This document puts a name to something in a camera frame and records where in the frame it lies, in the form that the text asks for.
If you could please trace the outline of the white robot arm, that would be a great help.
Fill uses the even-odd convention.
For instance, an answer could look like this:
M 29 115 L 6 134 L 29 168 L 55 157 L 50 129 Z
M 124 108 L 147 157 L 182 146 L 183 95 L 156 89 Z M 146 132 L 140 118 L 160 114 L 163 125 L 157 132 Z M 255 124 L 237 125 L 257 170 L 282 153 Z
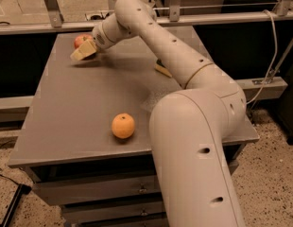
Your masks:
M 245 120 L 242 88 L 217 65 L 157 24 L 141 0 L 116 0 L 114 13 L 71 57 L 81 61 L 140 37 L 180 85 L 152 110 L 152 156 L 170 227 L 246 227 L 222 141 Z

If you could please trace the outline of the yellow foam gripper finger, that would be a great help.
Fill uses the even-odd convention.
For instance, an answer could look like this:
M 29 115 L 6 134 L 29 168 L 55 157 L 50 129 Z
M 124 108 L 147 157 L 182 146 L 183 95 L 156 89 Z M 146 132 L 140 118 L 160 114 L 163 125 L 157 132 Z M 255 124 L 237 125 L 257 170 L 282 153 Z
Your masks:
M 95 43 L 87 40 L 82 43 L 70 56 L 73 61 L 82 61 L 97 52 Z

